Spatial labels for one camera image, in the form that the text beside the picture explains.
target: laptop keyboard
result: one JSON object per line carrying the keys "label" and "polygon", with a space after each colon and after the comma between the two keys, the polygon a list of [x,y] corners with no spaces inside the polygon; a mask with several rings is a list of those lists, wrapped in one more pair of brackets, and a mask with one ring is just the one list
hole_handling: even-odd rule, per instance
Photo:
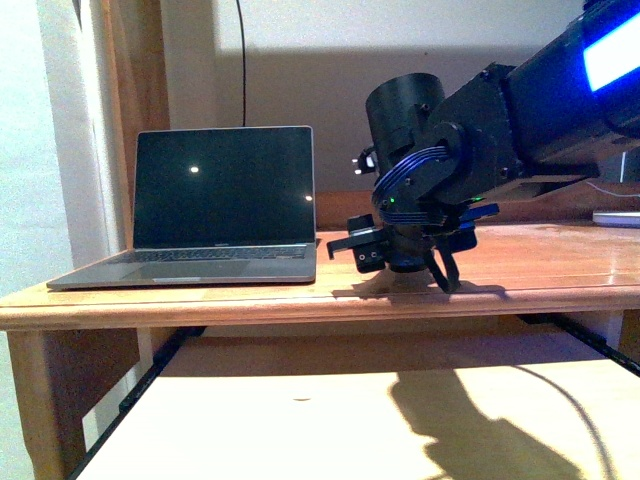
{"label": "laptop keyboard", "polygon": [[288,247],[225,247],[129,252],[107,263],[182,262],[189,260],[256,260],[304,258],[304,245]]}

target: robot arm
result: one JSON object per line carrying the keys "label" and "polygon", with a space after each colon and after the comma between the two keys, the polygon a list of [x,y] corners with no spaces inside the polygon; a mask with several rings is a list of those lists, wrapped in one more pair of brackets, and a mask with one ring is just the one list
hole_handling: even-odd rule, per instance
{"label": "robot arm", "polygon": [[[376,173],[371,215],[350,219],[362,273],[428,268],[459,287],[453,254],[475,247],[474,221],[498,213],[480,200],[527,200],[586,178],[597,162],[640,145],[640,0],[589,2],[582,16],[520,67],[492,64],[448,98],[414,73],[374,90],[373,146],[358,159]],[[438,251],[444,272],[434,259]]]}

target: laptop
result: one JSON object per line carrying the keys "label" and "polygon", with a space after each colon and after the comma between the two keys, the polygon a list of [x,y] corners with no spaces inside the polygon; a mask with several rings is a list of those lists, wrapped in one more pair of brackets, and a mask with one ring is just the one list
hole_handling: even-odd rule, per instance
{"label": "laptop", "polygon": [[140,133],[133,250],[47,286],[313,282],[314,195],[310,127]]}

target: black screen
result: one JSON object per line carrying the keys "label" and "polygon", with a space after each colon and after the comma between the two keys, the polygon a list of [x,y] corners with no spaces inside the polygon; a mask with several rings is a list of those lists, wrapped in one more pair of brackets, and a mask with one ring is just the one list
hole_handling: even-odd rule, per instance
{"label": "black screen", "polygon": [[313,242],[309,127],[145,132],[135,248]]}

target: blue light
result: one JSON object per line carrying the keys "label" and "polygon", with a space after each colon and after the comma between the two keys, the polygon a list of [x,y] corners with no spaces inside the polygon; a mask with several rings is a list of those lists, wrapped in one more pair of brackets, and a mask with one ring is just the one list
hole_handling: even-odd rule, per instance
{"label": "blue light", "polygon": [[587,47],[584,64],[593,92],[640,67],[640,13]]}

